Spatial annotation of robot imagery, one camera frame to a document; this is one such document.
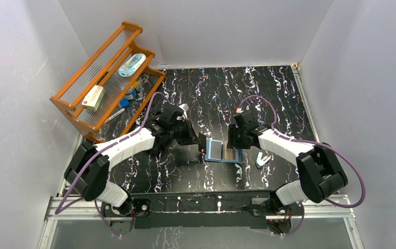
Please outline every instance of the blue object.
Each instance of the blue object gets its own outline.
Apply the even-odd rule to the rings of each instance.
[[[120,108],[127,108],[129,106],[129,101],[127,99],[123,99],[119,102]]]
[[[130,94],[125,95],[125,99],[133,100],[133,99],[135,99],[136,96],[137,96],[137,93],[135,92],[135,90],[133,90]]]
[[[207,139],[205,160],[210,162],[241,163],[242,150],[230,149],[232,155],[226,155],[225,144],[220,140]]]

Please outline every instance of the black table surface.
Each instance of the black table surface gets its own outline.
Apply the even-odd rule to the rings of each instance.
[[[173,104],[187,103],[195,132],[207,138],[227,141],[235,107],[245,97],[256,94],[275,107],[276,128],[280,132],[297,139],[315,139],[290,66],[193,68],[165,73],[166,79],[158,91]],[[155,79],[142,75],[139,81],[143,88],[131,106],[102,127],[100,136],[106,141],[120,135]],[[162,97],[154,102],[151,112],[161,108]],[[243,109],[252,110],[260,122],[273,122],[273,112],[263,101],[250,99]],[[145,193],[275,189],[298,179],[294,165],[268,151],[263,153],[271,155],[271,160],[257,169],[255,161],[260,151],[244,150],[240,164],[206,162],[197,145],[179,146],[172,142],[159,155],[144,151],[121,162],[111,170],[109,180],[131,193]]]

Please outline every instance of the white clip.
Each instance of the white clip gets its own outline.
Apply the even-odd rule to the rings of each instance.
[[[271,156],[266,156],[262,158],[262,152],[259,152],[258,158],[256,159],[256,167],[262,168],[270,159]]]
[[[187,104],[181,104],[179,106],[181,109],[183,109],[183,115],[181,117],[177,117],[177,120],[185,120],[187,119],[187,110],[189,109],[189,106]]]

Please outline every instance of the white enclosure wall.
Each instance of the white enclosure wall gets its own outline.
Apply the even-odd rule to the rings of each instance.
[[[301,76],[321,140],[366,181],[355,209],[365,247],[396,248],[396,1],[335,0]],[[355,177],[348,192],[358,199]]]
[[[143,27],[154,67],[300,62],[333,0],[60,0],[88,55],[122,21]]]
[[[36,248],[77,131],[49,98],[87,60],[58,1],[0,1],[0,248]]]

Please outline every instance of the wooden shelf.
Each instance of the wooden shelf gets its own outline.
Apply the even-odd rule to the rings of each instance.
[[[67,84],[50,100],[64,114],[76,129],[87,139],[103,142],[95,134],[112,114],[120,100],[142,72],[159,78],[142,106],[132,118],[127,127],[132,126],[142,112],[150,97],[164,79],[164,73],[148,67],[155,54],[151,50],[136,45],[134,39],[142,32],[137,24],[123,22],[100,49],[82,66],[82,68],[67,82]],[[146,60],[138,70],[129,77],[118,74],[120,66],[136,53],[146,55]],[[95,86],[103,86],[105,95],[97,111],[81,106],[84,96]]]

